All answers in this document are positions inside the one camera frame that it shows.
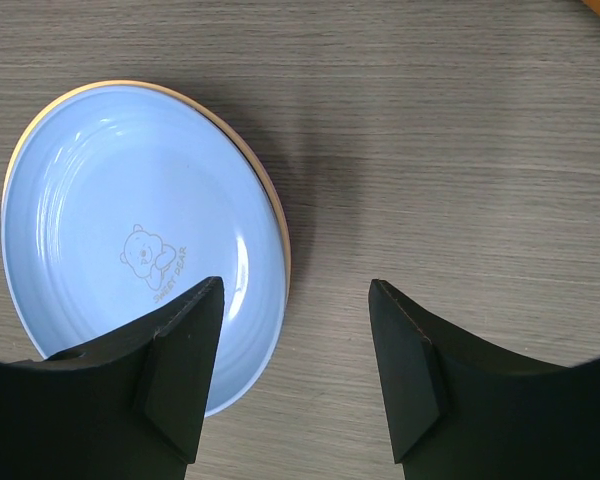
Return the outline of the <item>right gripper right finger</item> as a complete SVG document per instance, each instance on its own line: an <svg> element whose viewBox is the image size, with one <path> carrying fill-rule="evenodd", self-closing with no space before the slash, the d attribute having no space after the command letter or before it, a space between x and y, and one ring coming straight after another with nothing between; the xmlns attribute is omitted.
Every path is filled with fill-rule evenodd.
<svg viewBox="0 0 600 480"><path fill-rule="evenodd" d="M368 294L394 460L408 479L600 479L600 357L506 350L389 282Z"/></svg>

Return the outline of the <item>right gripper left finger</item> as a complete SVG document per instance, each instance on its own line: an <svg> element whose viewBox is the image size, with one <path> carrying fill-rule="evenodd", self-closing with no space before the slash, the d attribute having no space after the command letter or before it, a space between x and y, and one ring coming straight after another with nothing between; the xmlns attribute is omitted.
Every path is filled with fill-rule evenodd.
<svg viewBox="0 0 600 480"><path fill-rule="evenodd" d="M183 478L223 309L223 282L210 277L46 360L0 362L0 479Z"/></svg>

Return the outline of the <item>blue plate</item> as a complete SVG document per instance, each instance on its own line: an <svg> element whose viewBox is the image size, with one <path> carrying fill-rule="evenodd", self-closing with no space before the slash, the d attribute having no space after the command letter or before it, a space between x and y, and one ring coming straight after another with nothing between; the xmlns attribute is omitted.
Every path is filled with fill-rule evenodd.
<svg viewBox="0 0 600 480"><path fill-rule="evenodd" d="M199 112L137 87L78 95L33 132L7 200L15 310L41 356L217 276L224 310L207 414L259 379L287 304L281 238L250 165Z"/></svg>

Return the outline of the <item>yellow plate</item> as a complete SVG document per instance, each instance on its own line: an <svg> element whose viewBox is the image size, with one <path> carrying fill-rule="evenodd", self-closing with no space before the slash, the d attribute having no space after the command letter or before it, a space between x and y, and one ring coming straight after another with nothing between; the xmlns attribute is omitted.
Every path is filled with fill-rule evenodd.
<svg viewBox="0 0 600 480"><path fill-rule="evenodd" d="M95 82L90 82L84 85L80 85L76 88L73 88L62 95L54 98L51 102L45 105L41 110L37 112L37 114L30 120L27 126L24 128L22 133L20 134L17 142L15 143L7 167L4 175L3 187L2 187L2 195L1 195L1 204L0 204L0 245L1 245L1 254L3 261L3 268L6 278L6 283L12 297L12 303L14 307L17 307L17 302L15 301L15 297L13 294L13 289L11 286L11 280L9 278L8 266L6 261L6 213L7 213L7 197L9 193L9 188L11 184L11 180L16 169L18 159L20 154L22 153L27 141L32 136L33 132L36 130L38 125L45 121L45 119L61 104L68 102L70 99L81 95L85 92L89 92L99 88L113 88L118 86L125 87L137 87L143 88L146 90L160 92L168 97L174 98L181 103L188 105L190 108L196 110L205 118L207 118L210 122L212 122L219 130L223 132L223 134L236 146L236 148L241 152L244 159L248 162L251 169L253 170L256 178L259 180L266 196L269 200L271 209L274 213L275 220L277 222L278 232L280 234L282 249L284 254L284 267L285 267L285 301L288 301L290 295L290 289L292 286L292 273L293 273L293 260L292 260L292 246L291 246L291 237L289 231L288 220L284 211L283 204L281 202L280 196L276 191L276 187L274 182L272 181L269 172L265 168L264 164L260 160L260 158L256 155L251 146L247 143L247 141L223 118L221 118L217 113L213 112L208 107L201 104L199 101L187 96L184 93L181 93L177 90L169 88L164 85L160 85L157 83L152 83L148 81L141 81L135 79L107 79L107 80L99 80Z"/></svg>

